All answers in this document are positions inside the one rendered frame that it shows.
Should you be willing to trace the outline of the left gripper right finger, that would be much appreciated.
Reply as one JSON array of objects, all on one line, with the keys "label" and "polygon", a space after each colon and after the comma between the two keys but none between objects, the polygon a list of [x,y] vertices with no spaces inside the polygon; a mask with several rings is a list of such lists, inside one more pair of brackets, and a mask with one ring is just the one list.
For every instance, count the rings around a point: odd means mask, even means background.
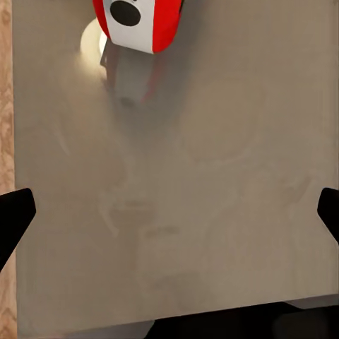
[{"label": "left gripper right finger", "polygon": [[339,190],[327,187],[322,190],[317,213],[339,243]]}]

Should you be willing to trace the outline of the radio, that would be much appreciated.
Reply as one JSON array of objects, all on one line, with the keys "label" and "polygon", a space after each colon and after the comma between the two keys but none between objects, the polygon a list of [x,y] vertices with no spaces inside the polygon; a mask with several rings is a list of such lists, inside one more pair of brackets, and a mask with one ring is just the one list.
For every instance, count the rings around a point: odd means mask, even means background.
[{"label": "radio", "polygon": [[93,5],[113,43],[153,54],[172,42],[184,0],[93,0]]}]

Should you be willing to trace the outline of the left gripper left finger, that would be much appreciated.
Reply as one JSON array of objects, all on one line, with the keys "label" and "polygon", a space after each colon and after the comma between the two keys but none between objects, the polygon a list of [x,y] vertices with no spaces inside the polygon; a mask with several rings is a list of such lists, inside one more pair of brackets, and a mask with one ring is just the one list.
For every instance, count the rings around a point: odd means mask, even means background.
[{"label": "left gripper left finger", "polygon": [[0,271],[36,215],[29,188],[0,196]]}]

